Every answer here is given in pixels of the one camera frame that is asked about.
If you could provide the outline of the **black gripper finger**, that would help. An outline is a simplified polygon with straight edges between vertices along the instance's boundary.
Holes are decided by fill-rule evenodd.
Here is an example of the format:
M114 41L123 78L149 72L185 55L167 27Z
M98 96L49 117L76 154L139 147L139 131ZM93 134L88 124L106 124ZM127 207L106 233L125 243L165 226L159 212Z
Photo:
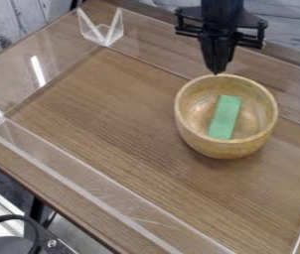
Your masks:
M216 55L216 42L215 39L208 35L203 35L202 37L202 49L208 69L212 71L212 73L219 73L220 70Z
M236 48L234 37L220 37L218 39L218 73L226 72L227 65L231 63Z

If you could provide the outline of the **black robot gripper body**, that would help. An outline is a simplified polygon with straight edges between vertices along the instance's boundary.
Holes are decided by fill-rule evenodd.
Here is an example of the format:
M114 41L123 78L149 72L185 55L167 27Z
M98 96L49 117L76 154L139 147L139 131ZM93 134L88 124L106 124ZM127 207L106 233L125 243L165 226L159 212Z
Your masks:
M176 34L203 39L228 37L240 46L262 49L268 21L250 13L244 0L202 0L199 6L179 7Z

